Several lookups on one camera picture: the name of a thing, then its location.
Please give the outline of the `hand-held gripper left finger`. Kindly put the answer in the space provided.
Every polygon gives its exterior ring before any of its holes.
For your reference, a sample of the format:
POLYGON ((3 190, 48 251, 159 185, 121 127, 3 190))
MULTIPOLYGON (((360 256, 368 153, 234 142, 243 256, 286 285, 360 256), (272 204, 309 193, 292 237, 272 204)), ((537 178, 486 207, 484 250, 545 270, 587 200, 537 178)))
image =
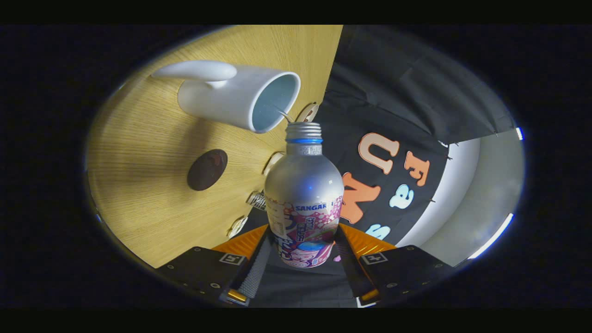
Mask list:
POLYGON ((247 306, 259 289, 271 247, 269 226, 260 226, 212 249, 192 247, 157 272, 210 305, 247 306))

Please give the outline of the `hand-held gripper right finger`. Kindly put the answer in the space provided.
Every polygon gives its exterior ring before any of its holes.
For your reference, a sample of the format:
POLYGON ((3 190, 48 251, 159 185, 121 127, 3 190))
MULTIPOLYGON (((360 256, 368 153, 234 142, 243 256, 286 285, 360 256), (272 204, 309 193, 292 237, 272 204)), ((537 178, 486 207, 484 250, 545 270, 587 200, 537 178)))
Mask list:
POLYGON ((359 306, 400 306, 456 274, 416 245, 397 248, 347 225, 339 225, 335 246, 359 306))

